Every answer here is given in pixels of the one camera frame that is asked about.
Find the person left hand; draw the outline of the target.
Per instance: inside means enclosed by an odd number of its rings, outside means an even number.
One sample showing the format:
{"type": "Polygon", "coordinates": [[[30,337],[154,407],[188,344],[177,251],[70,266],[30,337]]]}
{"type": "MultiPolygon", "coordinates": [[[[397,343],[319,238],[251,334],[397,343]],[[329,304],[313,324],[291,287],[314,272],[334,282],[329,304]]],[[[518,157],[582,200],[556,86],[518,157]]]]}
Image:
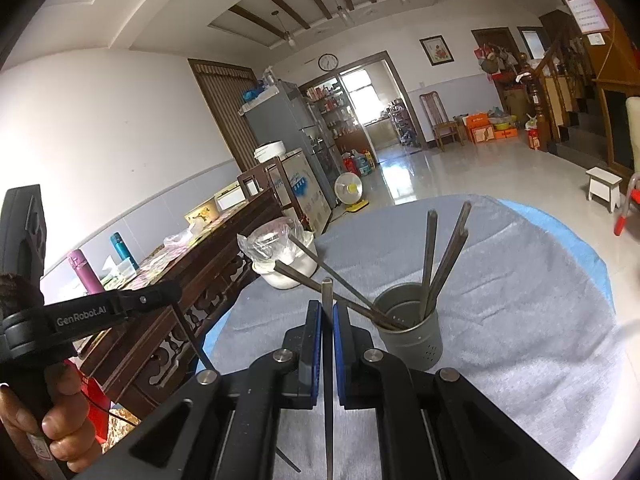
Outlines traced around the person left hand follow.
{"type": "Polygon", "coordinates": [[[1,421],[17,452],[35,471],[37,479],[51,475],[40,463],[27,435],[41,430],[49,439],[51,454],[66,463],[70,471],[81,472],[101,455],[96,430],[88,419],[89,404],[81,392],[78,371],[70,363],[49,366],[44,372],[53,406],[37,422],[26,405],[7,385],[1,386],[1,421]]]}

